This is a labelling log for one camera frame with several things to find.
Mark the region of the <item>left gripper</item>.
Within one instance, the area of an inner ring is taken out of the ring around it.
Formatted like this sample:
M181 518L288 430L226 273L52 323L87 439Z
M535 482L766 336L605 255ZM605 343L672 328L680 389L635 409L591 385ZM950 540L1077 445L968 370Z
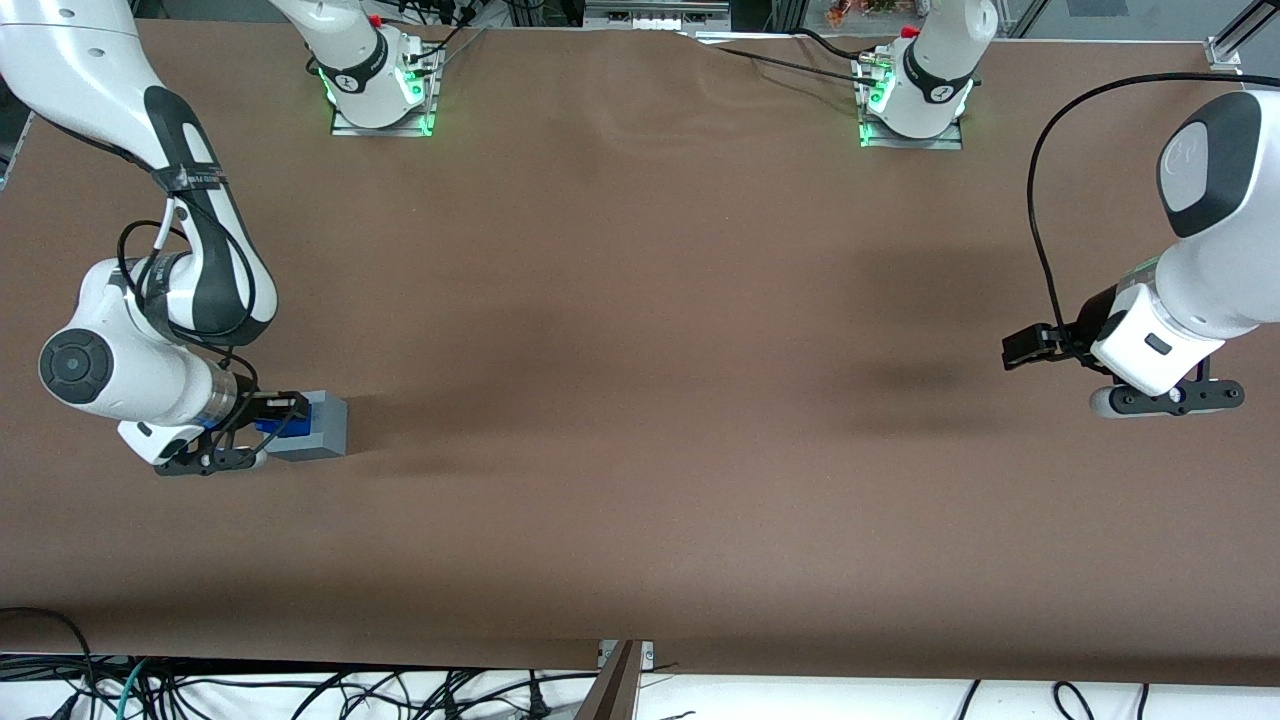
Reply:
M1078 343L1108 374L1146 396L1167 393L1225 345L1171 318L1151 284L1116 284L1085 301L1075 324L1029 325L1006 336L1004 370L1076 354Z

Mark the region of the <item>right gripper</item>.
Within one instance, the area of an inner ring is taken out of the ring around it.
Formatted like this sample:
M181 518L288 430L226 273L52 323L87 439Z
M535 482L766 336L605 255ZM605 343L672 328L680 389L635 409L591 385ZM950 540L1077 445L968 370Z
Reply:
M120 420L118 434L152 466L255 466L257 451L237 443L237 433L253 420L256 407L307 407L300 392L214 389L196 404L154 420ZM306 436L306 411L285 410L257 416L255 428L274 437Z

